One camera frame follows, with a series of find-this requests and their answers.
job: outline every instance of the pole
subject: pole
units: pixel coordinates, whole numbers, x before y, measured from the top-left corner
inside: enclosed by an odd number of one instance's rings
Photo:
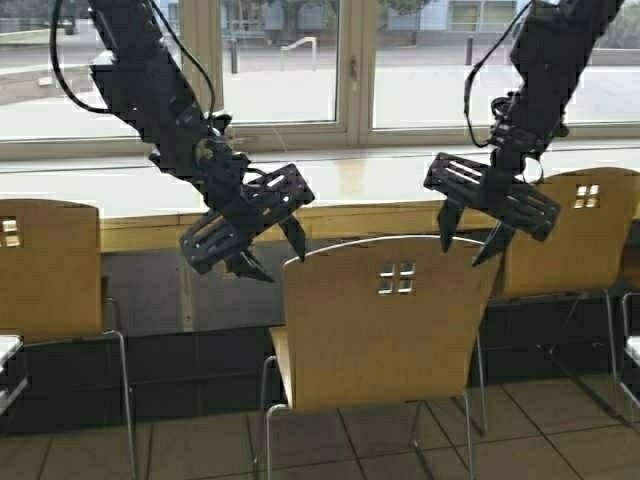
[[[231,73],[238,73],[238,40],[232,38],[229,41],[229,47],[231,51]]]
[[[473,61],[473,37],[469,37],[467,38],[465,65],[471,65],[472,61]]]

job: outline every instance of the black cable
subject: black cable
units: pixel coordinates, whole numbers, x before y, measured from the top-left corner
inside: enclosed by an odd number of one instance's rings
[[[204,77],[205,82],[207,82],[207,87],[209,88],[209,93],[211,95],[211,102],[209,103],[208,119],[209,121],[213,120],[213,110],[215,108],[215,103],[216,103],[216,93],[215,93],[215,90],[213,89],[213,82],[211,81],[211,77],[209,77],[209,74],[206,72],[202,64],[191,54],[191,52],[187,49],[187,47],[185,47],[184,44],[180,41],[180,39],[178,38],[178,35],[176,35],[176,32],[174,32],[173,28],[171,28],[171,25],[169,24],[169,20],[167,20],[167,17],[164,16],[164,13],[162,13],[162,10],[158,6],[158,4],[154,0],[149,0],[149,2],[151,3],[151,6],[160,17],[160,20],[162,20],[162,23],[164,24],[165,28],[171,35],[171,38],[173,38],[173,41],[176,42],[178,47],[180,47],[180,51],[191,61],[191,63],[193,63],[193,65],[198,69],[198,71]]]
[[[71,90],[66,80],[64,79],[64,75],[62,74],[62,70],[60,69],[60,60],[58,59],[58,23],[60,22],[60,10],[62,9],[62,1],[56,0],[56,3],[53,5],[53,13],[51,18],[51,27],[49,29],[49,55],[51,56],[51,65],[53,66],[53,73],[56,76],[56,80],[64,90],[64,93],[67,94],[73,103],[78,105],[80,108],[83,108],[91,113],[99,113],[99,114],[107,114],[111,113],[111,110],[107,108],[98,108],[87,105],[78,97],[76,97],[75,93]]]
[[[522,7],[522,9],[513,18],[513,20],[511,21],[511,23],[507,27],[507,29],[504,31],[502,36],[498,39],[498,41],[491,47],[491,49],[482,58],[482,60],[480,60],[478,63],[476,63],[474,65],[473,69],[471,70],[471,73],[469,73],[469,76],[467,77],[467,80],[465,82],[465,85],[464,85],[464,116],[465,116],[465,119],[467,120],[467,127],[469,129],[469,134],[471,135],[471,141],[473,141],[473,144],[478,148],[484,148],[484,147],[488,146],[489,142],[481,144],[480,142],[478,142],[478,140],[476,139],[475,134],[473,133],[473,125],[471,124],[471,118],[469,116],[469,112],[471,110],[471,101],[470,100],[471,100],[471,89],[473,88],[473,81],[475,80],[476,75],[478,74],[480,69],[484,66],[484,64],[487,62],[489,57],[491,55],[493,55],[493,52],[495,52],[496,49],[502,44],[502,42],[504,42],[505,38],[507,38],[507,35],[509,35],[509,32],[511,32],[511,30],[513,30],[513,27],[518,22],[518,20],[520,20],[520,17],[522,17],[522,15],[524,15],[524,13],[529,9],[529,7],[531,7],[531,5],[533,5],[533,2],[534,2],[534,0],[530,0],[529,3],[527,3],[524,7]]]

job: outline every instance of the robotic arm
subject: robotic arm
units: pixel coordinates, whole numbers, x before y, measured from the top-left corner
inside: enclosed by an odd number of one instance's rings
[[[54,19],[61,3],[57,0]],[[304,258],[305,232],[293,212],[311,203],[314,195],[297,168],[290,164],[267,174],[250,168],[247,156],[232,150],[225,137],[231,116],[213,113],[212,98],[205,118],[164,44],[154,12],[163,22],[166,19],[152,0],[89,0],[89,5],[91,20],[107,49],[91,66],[107,109],[81,106],[113,114],[133,127],[143,142],[155,145],[157,151],[150,160],[161,171],[190,182],[203,195],[211,210],[180,239],[191,266],[204,274],[224,260],[227,269],[239,277],[273,281],[249,246],[276,224]],[[58,81],[80,104],[57,66],[55,28],[51,40]],[[258,178],[243,183],[248,173]]]
[[[565,108],[596,41],[623,1],[560,0],[557,5],[531,2],[511,52],[511,62],[523,84],[518,91],[492,102],[496,122],[487,142],[495,147],[491,164],[440,153],[427,174],[425,187],[447,196],[438,217],[445,251],[465,207],[499,220],[474,265],[502,252],[517,230],[539,241],[553,230],[559,205],[514,177],[522,174],[527,158],[539,160],[554,137],[569,134],[563,124]]]

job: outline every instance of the floor tile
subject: floor tile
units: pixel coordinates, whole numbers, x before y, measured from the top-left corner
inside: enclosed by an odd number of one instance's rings
[[[411,450],[409,438],[416,403],[341,409],[347,432],[358,457],[371,457]],[[417,439],[422,449],[449,447],[449,441],[424,403]]]
[[[48,436],[0,437],[0,478],[38,480]]]
[[[467,448],[458,447],[467,461]],[[578,480],[571,467],[541,437],[481,443],[474,449],[477,480]]]
[[[250,414],[251,437],[258,447],[261,416]],[[353,449],[336,410],[323,413],[280,412],[272,417],[272,449],[275,468],[353,460]]]
[[[150,480],[186,480],[251,471],[244,414],[172,420],[153,428]]]
[[[569,379],[510,383],[503,387],[545,434],[619,423]]]
[[[467,480],[469,478],[464,464],[452,448],[429,450],[424,460],[433,477],[438,480]],[[385,455],[365,458],[362,468],[367,480],[422,480],[429,478],[418,459],[411,453]]]
[[[531,423],[522,410],[509,398],[500,386],[491,386],[486,390],[487,418],[489,429],[486,435],[472,432],[476,442],[508,440],[539,435],[538,429]],[[467,429],[464,410],[451,399],[431,400],[428,402],[442,428],[454,445],[466,445]],[[471,391],[471,412],[478,426],[482,425],[480,390]]]
[[[623,426],[551,435],[585,480],[640,478],[640,435]]]
[[[212,480],[266,480],[265,472],[259,477],[252,474],[218,477]],[[284,468],[274,470],[273,480],[365,480],[355,461],[331,462],[320,465],[306,465],[303,467]]]
[[[138,471],[146,475],[149,425],[137,427]],[[42,480],[129,480],[126,428],[84,430],[53,436]]]

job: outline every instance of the window frame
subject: window frame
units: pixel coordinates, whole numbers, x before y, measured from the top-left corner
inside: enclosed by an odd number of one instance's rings
[[[216,109],[224,106],[220,0],[180,0],[182,39],[212,75]],[[230,130],[234,147],[250,152],[317,150],[351,147],[470,145],[464,126],[415,129],[374,129],[377,0],[343,0],[339,26],[337,121],[308,124],[240,124]],[[188,62],[182,66],[200,102],[208,104],[206,83]],[[228,105],[233,112],[233,105]],[[478,126],[477,135],[488,135]],[[632,139],[640,137],[640,115],[635,122],[573,124],[575,140]],[[137,137],[32,139],[0,141],[3,160],[114,157],[148,155],[153,146]]]

